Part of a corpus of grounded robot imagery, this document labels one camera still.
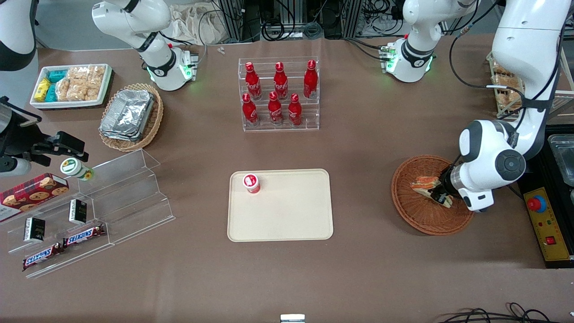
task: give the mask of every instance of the white tray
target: white tray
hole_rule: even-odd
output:
[[[252,194],[242,180],[259,178]],[[331,188],[326,170],[242,171],[231,175],[227,237],[233,242],[325,240],[333,235]]]
[[[111,72],[112,68],[108,64],[94,64],[94,65],[104,65],[106,67],[106,71],[104,72],[104,78],[102,80],[102,85],[100,86],[100,93],[98,94],[98,98],[96,100],[90,101],[61,101],[61,102],[37,102],[34,100],[34,93],[40,85],[40,81],[46,77],[49,71],[57,71],[57,70],[67,70],[70,67],[87,67],[88,64],[82,65],[61,65],[61,66],[46,66],[40,70],[40,75],[38,76],[38,80],[36,81],[36,85],[34,86],[34,91],[32,92],[32,96],[30,97],[30,105],[35,107],[38,110],[59,110],[59,109],[74,109],[74,108],[81,108],[86,106],[95,106],[100,105],[104,102],[106,97],[106,92],[108,88],[108,84],[110,83]]]

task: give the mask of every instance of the green-lidded jar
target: green-lidded jar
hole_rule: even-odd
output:
[[[90,180],[94,177],[94,170],[82,164],[81,161],[74,157],[62,161],[60,171],[68,176],[77,177],[80,180]]]

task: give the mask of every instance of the red cookie box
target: red cookie box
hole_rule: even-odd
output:
[[[42,174],[0,194],[0,222],[69,191],[65,179]]]

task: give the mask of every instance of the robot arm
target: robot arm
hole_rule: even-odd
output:
[[[179,89],[192,78],[191,55],[170,48],[159,31],[171,22],[163,0],[109,0],[92,8],[92,19],[103,33],[128,43],[148,65],[152,80],[166,91]]]
[[[507,0],[492,55],[524,81],[524,109],[514,122],[472,121],[459,138],[463,163],[441,175],[446,192],[460,194],[472,211],[492,205],[492,190],[518,180],[542,148],[569,7],[570,0]]]
[[[36,52],[37,0],[0,0],[0,71],[26,67]]]
[[[36,6],[37,0],[0,0],[0,71],[21,70],[32,61],[36,51]],[[49,166],[51,159],[46,153],[88,160],[83,141],[62,131],[48,136],[40,131],[40,121],[39,116],[0,97],[0,177],[25,175],[31,169],[30,162]]]
[[[395,54],[385,65],[385,71],[403,82],[420,80],[442,36],[439,22],[470,14],[479,3],[480,0],[406,0],[402,12],[412,30],[408,38],[388,43]]]

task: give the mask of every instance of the aluminum foil container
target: aluminum foil container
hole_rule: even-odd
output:
[[[122,90],[115,96],[99,130],[108,137],[137,141],[152,110],[153,94],[145,90]]]

